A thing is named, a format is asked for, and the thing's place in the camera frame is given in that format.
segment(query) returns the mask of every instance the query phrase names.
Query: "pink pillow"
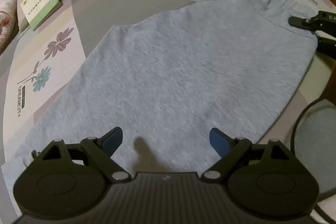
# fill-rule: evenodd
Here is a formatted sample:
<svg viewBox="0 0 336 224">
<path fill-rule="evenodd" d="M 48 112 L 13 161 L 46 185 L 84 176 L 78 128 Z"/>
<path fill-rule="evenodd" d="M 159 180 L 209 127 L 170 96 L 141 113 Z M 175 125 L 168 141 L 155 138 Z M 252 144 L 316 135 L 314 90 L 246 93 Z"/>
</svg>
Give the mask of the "pink pillow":
<svg viewBox="0 0 336 224">
<path fill-rule="evenodd" d="M 0 51 L 11 42 L 16 23 L 17 0 L 0 0 Z"/>
</svg>

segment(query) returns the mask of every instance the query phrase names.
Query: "bed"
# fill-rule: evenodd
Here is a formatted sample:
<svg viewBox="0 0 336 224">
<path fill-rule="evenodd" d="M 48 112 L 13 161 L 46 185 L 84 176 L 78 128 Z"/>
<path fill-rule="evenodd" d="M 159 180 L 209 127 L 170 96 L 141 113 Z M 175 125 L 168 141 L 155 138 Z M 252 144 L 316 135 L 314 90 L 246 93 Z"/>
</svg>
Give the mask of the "bed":
<svg viewBox="0 0 336 224">
<path fill-rule="evenodd" d="M 164 10 L 175 10 L 196 0 L 63 0 L 56 11 L 35 32 L 30 28 L 19 33 L 0 56 L 0 119 L 3 118 L 0 163 L 10 159 L 34 124 L 64 89 L 73 75 L 113 24 L 135 24 Z M 315 11 L 336 12 L 329 0 L 295 0 Z M 52 41 L 65 43 L 61 51 Z M 42 65 L 49 59 L 47 68 Z M 290 130 L 302 109 L 318 98 L 325 89 L 335 63 L 315 54 L 298 90 L 273 126 L 259 140 L 271 138 L 288 141 Z M 48 71 L 49 85 L 33 89 L 34 74 Z M 11 223 L 17 216 L 3 175 L 0 175 L 0 219 Z"/>
</svg>

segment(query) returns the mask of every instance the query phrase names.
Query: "blue flower print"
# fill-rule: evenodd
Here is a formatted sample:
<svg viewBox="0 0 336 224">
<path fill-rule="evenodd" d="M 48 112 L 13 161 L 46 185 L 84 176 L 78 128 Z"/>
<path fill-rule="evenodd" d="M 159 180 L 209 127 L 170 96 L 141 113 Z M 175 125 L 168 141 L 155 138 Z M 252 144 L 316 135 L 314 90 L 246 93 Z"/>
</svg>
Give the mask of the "blue flower print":
<svg viewBox="0 0 336 224">
<path fill-rule="evenodd" d="M 42 69 L 41 72 L 36 76 L 35 82 L 33 84 L 33 91 L 37 92 L 40 91 L 41 88 L 44 88 L 45 83 L 49 80 L 51 68 L 46 67 L 45 69 Z"/>
</svg>

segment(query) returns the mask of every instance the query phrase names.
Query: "metal screw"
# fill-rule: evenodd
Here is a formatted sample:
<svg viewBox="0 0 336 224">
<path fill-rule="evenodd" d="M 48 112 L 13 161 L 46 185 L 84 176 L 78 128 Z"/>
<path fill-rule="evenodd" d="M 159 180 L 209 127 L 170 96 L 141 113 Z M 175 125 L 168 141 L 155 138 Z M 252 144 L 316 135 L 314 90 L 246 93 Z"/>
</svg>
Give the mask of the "metal screw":
<svg viewBox="0 0 336 224">
<path fill-rule="evenodd" d="M 207 178 L 207 179 L 218 179 L 220 178 L 221 176 L 221 173 L 219 173 L 218 171 L 207 171 L 204 173 L 204 176 Z"/>
<path fill-rule="evenodd" d="M 125 180 L 128 179 L 129 175 L 126 172 L 119 171 L 112 174 L 112 178 L 115 180 Z"/>
</svg>

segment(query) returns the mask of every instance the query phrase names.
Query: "green book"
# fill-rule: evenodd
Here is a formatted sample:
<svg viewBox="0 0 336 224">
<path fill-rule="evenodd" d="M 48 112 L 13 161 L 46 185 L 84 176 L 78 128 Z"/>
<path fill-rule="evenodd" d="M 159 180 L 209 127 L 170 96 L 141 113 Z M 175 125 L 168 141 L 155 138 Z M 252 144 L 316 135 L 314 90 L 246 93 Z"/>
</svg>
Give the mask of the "green book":
<svg viewBox="0 0 336 224">
<path fill-rule="evenodd" d="M 58 0 L 23 0 L 21 7 L 35 31 L 48 17 L 61 7 Z"/>
</svg>

